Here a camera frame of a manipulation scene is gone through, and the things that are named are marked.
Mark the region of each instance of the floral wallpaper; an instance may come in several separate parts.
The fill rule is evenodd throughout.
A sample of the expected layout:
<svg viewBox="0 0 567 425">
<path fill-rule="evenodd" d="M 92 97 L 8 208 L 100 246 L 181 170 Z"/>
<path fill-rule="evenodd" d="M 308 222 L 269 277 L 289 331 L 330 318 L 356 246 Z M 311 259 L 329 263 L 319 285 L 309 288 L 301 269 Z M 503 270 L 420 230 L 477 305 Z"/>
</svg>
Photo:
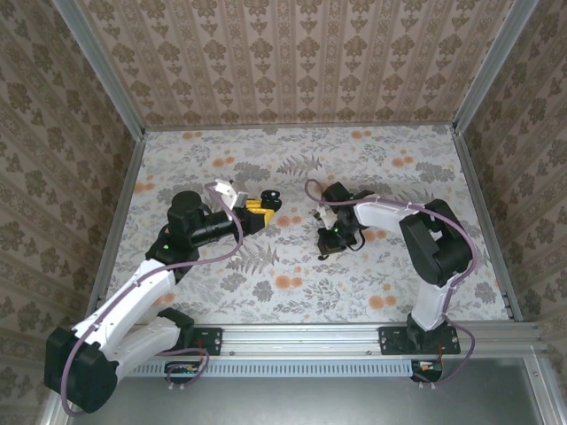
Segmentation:
<svg viewBox="0 0 567 425">
<path fill-rule="evenodd" d="M 148 128 L 449 122 L 512 0 L 79 0 Z"/>
<path fill-rule="evenodd" d="M 401 235 L 369 228 L 361 251 L 318 260 L 316 205 L 303 191 L 307 178 L 416 203 L 445 199 L 481 258 L 449 314 L 508 318 L 448 126 L 150 132 L 145 140 L 110 294 L 144 259 L 179 191 L 203 194 L 205 183 L 222 178 L 245 182 L 251 196 L 280 190 L 283 200 L 270 225 L 246 237 L 236 256 L 193 268 L 157 300 L 148 320 L 172 305 L 199 323 L 404 321 L 421 279 Z M 201 258 L 217 257 L 234 243 L 228 237 L 206 245 Z"/>
<path fill-rule="evenodd" d="M 540 0 L 465 137 L 527 320 L 567 396 L 567 3 Z"/>
<path fill-rule="evenodd" d="M 49 1 L 0 2 L 0 423 L 34 423 L 47 335 L 84 314 L 133 148 Z"/>
</svg>

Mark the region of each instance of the cable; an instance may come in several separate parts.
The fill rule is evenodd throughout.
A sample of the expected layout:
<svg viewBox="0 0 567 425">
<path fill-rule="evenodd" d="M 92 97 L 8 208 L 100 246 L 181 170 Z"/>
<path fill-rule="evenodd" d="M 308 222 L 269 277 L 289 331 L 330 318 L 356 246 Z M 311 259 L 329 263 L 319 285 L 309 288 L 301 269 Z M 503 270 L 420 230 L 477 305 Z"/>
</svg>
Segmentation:
<svg viewBox="0 0 567 425">
<path fill-rule="evenodd" d="M 69 352 L 69 357 L 67 357 L 67 360 L 65 362 L 65 366 L 63 367 L 63 374 L 61 376 L 61 404 L 63 405 L 63 410 L 69 416 L 75 418 L 75 417 L 79 417 L 79 416 L 82 416 L 82 415 L 85 414 L 85 412 L 83 412 L 83 411 L 76 412 L 73 409 L 71 409 L 71 406 L 69 405 L 69 400 L 67 398 L 67 385 L 68 385 L 68 380 L 69 380 L 69 372 L 71 371 L 71 366 L 73 365 L 74 358 L 77 355 L 77 352 L 79 351 L 79 349 L 81 348 L 81 345 L 86 341 L 86 339 L 90 336 L 90 334 L 92 334 L 93 332 L 95 332 L 98 329 L 98 325 L 100 325 L 100 323 L 102 323 L 102 321 L 105 319 L 105 317 L 114 309 L 114 307 L 116 307 L 116 305 L 118 305 L 118 303 L 122 299 L 124 299 L 127 296 L 127 294 L 129 294 L 132 290 L 134 290 L 140 283 L 142 283 L 146 279 L 154 276 L 157 273 L 169 271 L 169 270 L 174 270 L 176 268 L 201 266 L 201 265 L 204 265 L 204 264 L 212 264 L 212 263 L 216 263 L 218 261 L 223 261 L 225 259 L 232 257 L 234 254 L 236 254 L 238 252 L 238 250 L 240 249 L 240 247 L 242 246 L 242 243 L 243 243 L 244 238 L 245 238 L 245 232 L 242 229 L 242 224 L 240 223 L 240 219 L 237 217 L 237 215 L 230 208 L 228 208 L 226 206 L 226 204 L 222 201 L 222 198 L 219 195 L 217 195 L 217 193 L 213 189 L 214 186 L 216 186 L 216 183 L 214 183 L 214 182 L 207 183 L 205 185 L 205 189 L 209 192 L 209 195 L 213 198 L 213 200 L 221 205 L 224 212 L 234 221 L 235 225 L 237 226 L 237 232 L 238 232 L 237 245 L 230 252 L 223 254 L 220 257 L 216 257 L 214 259 L 199 259 L 199 260 L 196 260 L 196 261 L 185 261 L 183 263 L 170 264 L 168 266 L 158 267 L 154 270 L 151 270 L 151 272 L 143 274 L 135 282 L 133 282 L 130 286 L 128 286 L 118 297 L 116 297 L 112 301 L 111 304 L 108 305 L 108 307 L 103 312 L 101 312 L 98 315 L 98 317 L 95 319 L 95 321 L 92 323 L 92 325 L 89 326 L 89 328 L 86 330 L 86 332 L 75 343 L 75 345 L 73 346 L 73 349 L 71 349 L 71 352 Z M 206 364 L 208 364 L 208 353 L 206 354 L 206 356 L 207 356 Z"/>
<path fill-rule="evenodd" d="M 366 244 L 366 238 L 364 237 L 364 234 L 362 233 L 362 229 L 359 228 L 358 229 L 358 234 L 361 236 L 361 245 L 357 248 L 353 248 L 352 245 L 347 245 L 348 248 L 352 251 L 352 252 L 357 252 L 360 251 L 362 248 L 364 248 L 364 245 Z"/>
<path fill-rule="evenodd" d="M 199 369 L 199 371 L 197 371 L 197 373 L 195 374 L 195 376 L 193 376 L 190 381 L 186 382 L 184 385 L 185 386 L 189 386 L 192 385 L 193 383 L 195 383 L 195 381 L 198 380 L 198 378 L 201 377 L 201 375 L 206 371 L 206 368 L 209 366 L 209 352 L 207 350 L 204 350 L 202 348 L 183 348 L 182 350 L 175 350 L 174 352 L 160 352 L 158 354 L 158 356 L 176 356 L 178 354 L 185 354 L 187 352 L 198 352 L 199 354 L 203 355 L 205 354 L 205 365 L 202 366 L 202 368 Z M 178 366 L 173 366 L 171 368 L 169 368 L 169 370 L 167 371 L 167 375 L 166 375 L 166 381 L 168 384 L 172 385 L 173 383 L 171 382 L 171 374 L 172 371 L 178 369 L 179 367 L 183 367 L 185 365 L 178 365 Z"/>
<path fill-rule="evenodd" d="M 321 191 L 321 199 L 317 199 L 316 197 L 314 197 L 311 192 L 309 192 L 309 184 L 310 183 L 314 183 L 317 185 L 317 187 L 319 188 L 319 190 Z M 447 321 L 447 323 L 451 326 L 454 326 L 455 328 L 461 330 L 462 332 L 464 332 L 465 334 L 467 334 L 470 338 L 470 348 L 467 351 L 467 353 L 464 356 L 464 359 L 462 360 L 461 365 L 459 365 L 459 367 L 448 377 L 441 379 L 440 381 L 435 382 L 436 385 L 440 385 L 442 383 L 446 383 L 449 380 L 453 379 L 455 375 L 457 375 L 462 368 L 464 367 L 464 365 L 469 361 L 470 356 L 472 356 L 472 353 L 474 352 L 475 349 L 475 337 L 472 335 L 472 333 L 464 328 L 461 325 L 457 325 L 455 322 L 451 321 L 448 317 L 447 317 L 447 309 L 449 307 L 449 302 L 451 300 L 451 297 L 453 296 L 454 293 L 454 289 L 456 288 L 457 285 L 459 285 L 462 281 L 464 281 L 464 279 L 466 279 L 469 275 L 472 274 L 472 272 L 474 271 L 475 268 L 477 268 L 477 264 L 478 264 L 478 253 L 477 253 L 477 247 L 475 246 L 475 243 L 473 242 L 473 240 L 470 238 L 469 234 L 467 232 L 464 231 L 464 229 L 459 226 L 457 223 L 455 223 L 454 221 L 452 221 L 451 219 L 449 219 L 448 217 L 439 214 L 438 212 L 434 212 L 431 210 L 428 210 L 427 208 L 420 206 L 420 205 L 415 205 L 412 203 L 405 203 L 405 202 L 401 202 L 401 201 L 397 201 L 394 199 L 382 199 L 381 197 L 364 197 L 362 199 L 352 199 L 349 201 L 343 201 L 343 202 L 329 202 L 329 201 L 325 201 L 323 200 L 323 189 L 322 189 L 322 185 L 321 183 L 319 183 L 316 179 L 308 179 L 305 182 L 305 186 L 304 186 L 304 190 L 305 193 L 307 195 L 307 197 L 313 201 L 315 201 L 316 203 L 318 203 L 319 205 L 327 205 L 327 206 L 341 206 L 341 205 L 356 205 L 356 204 L 360 204 L 362 202 L 368 202 L 368 201 L 372 201 L 372 202 L 376 202 L 377 204 L 385 204 L 385 205 L 394 205 L 394 206 L 403 206 L 404 208 L 407 208 L 409 210 L 414 210 L 414 211 L 418 211 L 420 213 L 426 213 L 429 214 L 431 217 L 433 217 L 436 220 L 441 220 L 443 222 L 445 222 L 447 225 L 449 225 L 451 228 L 454 228 L 459 235 L 461 235 L 463 237 L 463 239 L 465 240 L 465 242 L 467 243 L 467 245 L 470 248 L 470 254 L 472 256 L 472 261 L 469 264 L 469 268 L 467 268 L 463 274 L 461 274 L 460 276 L 458 276 L 450 285 L 448 291 L 447 291 L 447 296 L 445 298 L 445 303 L 443 304 L 443 308 L 441 310 L 442 314 L 443 314 L 443 318 Z M 424 381 L 428 382 L 429 380 L 427 380 L 426 378 L 420 376 L 419 374 L 415 374 L 418 378 L 423 379 Z"/>
</svg>

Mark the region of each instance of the metal bracket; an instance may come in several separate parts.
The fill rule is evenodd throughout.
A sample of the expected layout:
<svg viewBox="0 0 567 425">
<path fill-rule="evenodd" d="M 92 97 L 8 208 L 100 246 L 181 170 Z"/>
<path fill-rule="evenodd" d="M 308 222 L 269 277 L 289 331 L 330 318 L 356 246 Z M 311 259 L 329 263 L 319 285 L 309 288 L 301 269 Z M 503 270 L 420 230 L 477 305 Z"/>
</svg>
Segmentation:
<svg viewBox="0 0 567 425">
<path fill-rule="evenodd" d="M 193 341 L 190 348 L 203 348 L 211 356 L 220 356 L 222 328 L 194 328 Z"/>
<path fill-rule="evenodd" d="M 407 326 L 389 326 L 378 330 L 380 337 L 380 352 L 383 356 L 399 356 L 407 354 L 427 354 L 439 355 L 442 350 L 443 354 L 461 354 L 461 345 L 459 344 L 459 336 L 452 326 L 441 326 L 431 332 L 435 332 L 435 336 L 431 338 L 429 343 L 423 344 L 421 349 L 409 340 L 407 334 Z"/>
</svg>

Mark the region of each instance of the black cable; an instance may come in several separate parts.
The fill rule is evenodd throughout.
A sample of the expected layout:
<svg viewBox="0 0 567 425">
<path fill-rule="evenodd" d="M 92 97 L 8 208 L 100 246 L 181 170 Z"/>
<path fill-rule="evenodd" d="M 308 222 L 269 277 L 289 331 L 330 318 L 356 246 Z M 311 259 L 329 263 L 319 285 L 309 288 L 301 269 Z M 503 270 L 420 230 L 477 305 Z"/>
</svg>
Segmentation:
<svg viewBox="0 0 567 425">
<path fill-rule="evenodd" d="M 362 247 L 366 244 L 366 238 L 364 237 L 364 234 L 362 233 L 361 228 L 358 229 L 358 234 L 361 236 L 361 240 L 362 240 L 361 246 L 359 246 L 358 248 L 353 248 L 351 245 L 347 245 L 348 248 L 353 252 L 360 251 L 362 249 Z"/>
</svg>

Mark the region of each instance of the metal frame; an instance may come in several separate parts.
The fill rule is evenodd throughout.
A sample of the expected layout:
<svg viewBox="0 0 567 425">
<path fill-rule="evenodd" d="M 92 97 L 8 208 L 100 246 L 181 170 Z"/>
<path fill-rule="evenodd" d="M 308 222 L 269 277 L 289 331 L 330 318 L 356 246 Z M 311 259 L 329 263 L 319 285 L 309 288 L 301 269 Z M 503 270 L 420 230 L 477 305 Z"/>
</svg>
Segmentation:
<svg viewBox="0 0 567 425">
<path fill-rule="evenodd" d="M 114 211 L 113 224 L 110 227 L 108 238 L 106 239 L 105 250 L 103 251 L 103 256 L 100 260 L 100 265 L 98 266 L 97 277 L 95 278 L 95 283 L 93 284 L 92 292 L 90 293 L 86 317 L 89 317 L 91 313 L 97 310 L 97 304 L 100 300 L 100 296 L 108 287 L 111 277 L 113 276 L 114 263 L 116 262 L 118 249 L 120 248 L 120 240 L 124 231 L 124 225 L 126 224 L 126 218 L 128 217 L 130 201 L 134 194 L 136 179 L 142 165 L 142 159 L 144 158 L 144 149 L 145 141 L 142 140 L 136 143 L 134 150 L 132 151 L 128 171 L 124 178 L 124 184 L 122 186 L 122 191 L 120 192 L 120 197 L 118 198 L 116 211 Z"/>
<path fill-rule="evenodd" d="M 482 194 L 482 189 L 480 188 L 480 183 L 478 182 L 475 167 L 472 164 L 469 148 L 467 147 L 467 143 L 465 142 L 462 133 L 458 135 L 456 134 L 455 130 L 451 128 L 451 135 L 453 136 L 453 142 L 454 147 L 457 150 L 457 156 L 461 161 L 462 173 L 464 174 L 467 186 L 469 187 L 472 204 L 477 211 L 478 223 L 480 224 L 480 229 L 482 230 L 483 236 L 485 237 L 486 248 L 488 250 L 490 260 L 493 263 L 496 279 L 506 292 L 506 296 L 509 302 L 508 308 L 511 310 L 514 319 L 516 321 L 522 321 L 524 318 L 522 316 L 522 312 L 520 311 L 520 305 L 517 302 L 516 293 L 514 292 L 514 287 L 512 286 L 512 281 L 510 280 L 508 269 L 506 268 L 506 263 L 504 262 L 504 257 L 502 256 L 500 244 L 498 243 L 498 238 L 496 237 L 496 232 L 494 232 L 493 223 L 490 220 L 490 214 L 488 213 L 485 197 Z"/>
<path fill-rule="evenodd" d="M 462 133 L 470 124 L 537 4 L 535 0 L 518 0 L 510 7 L 508 16 L 486 53 L 485 61 L 454 116 L 453 124 L 457 128 L 457 133 Z"/>
<path fill-rule="evenodd" d="M 128 92 L 113 70 L 112 61 L 106 57 L 97 38 L 90 29 L 89 22 L 82 15 L 78 2 L 74 0 L 53 0 L 61 17 L 71 30 L 82 53 L 89 60 L 95 74 L 113 101 L 114 107 L 122 117 L 128 131 L 136 142 L 144 137 L 144 124 L 130 101 Z"/>
<path fill-rule="evenodd" d="M 545 358 L 545 345 L 540 339 L 538 325 L 514 321 L 462 322 L 476 339 L 473 359 L 523 359 L 530 376 L 530 384 L 540 415 L 546 425 L 565 423 L 563 401 L 559 396 L 555 377 Z M 431 356 L 382 356 L 378 341 L 378 328 L 399 326 L 399 323 L 363 323 L 339 325 L 219 325 L 223 329 L 222 350 L 214 358 L 219 364 L 264 366 L 275 360 L 320 360 L 323 364 L 353 362 L 380 365 L 395 360 L 430 359 Z M 459 332 L 462 353 L 447 355 L 448 359 L 461 359 L 470 348 L 469 337 Z M 171 358 L 156 357 L 156 360 Z M 177 356 L 175 360 L 190 357 Z M 66 424 L 60 397 L 50 394 L 42 425 Z"/>
</svg>

